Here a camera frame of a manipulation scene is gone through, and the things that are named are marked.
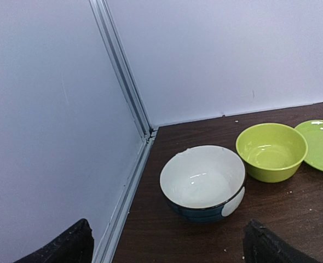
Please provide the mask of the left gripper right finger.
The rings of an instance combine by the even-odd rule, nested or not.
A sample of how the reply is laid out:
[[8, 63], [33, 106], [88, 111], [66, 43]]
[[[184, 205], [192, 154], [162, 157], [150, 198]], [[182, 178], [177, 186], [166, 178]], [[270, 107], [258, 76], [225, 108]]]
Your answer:
[[246, 262], [317, 262], [257, 220], [249, 221], [244, 227], [243, 253]]

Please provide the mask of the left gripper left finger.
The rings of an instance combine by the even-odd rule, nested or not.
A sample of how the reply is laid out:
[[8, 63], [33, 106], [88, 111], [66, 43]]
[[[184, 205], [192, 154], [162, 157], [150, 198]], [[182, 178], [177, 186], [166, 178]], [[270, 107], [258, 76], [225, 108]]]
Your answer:
[[80, 219], [51, 242], [17, 262], [91, 263], [94, 239], [87, 219]]

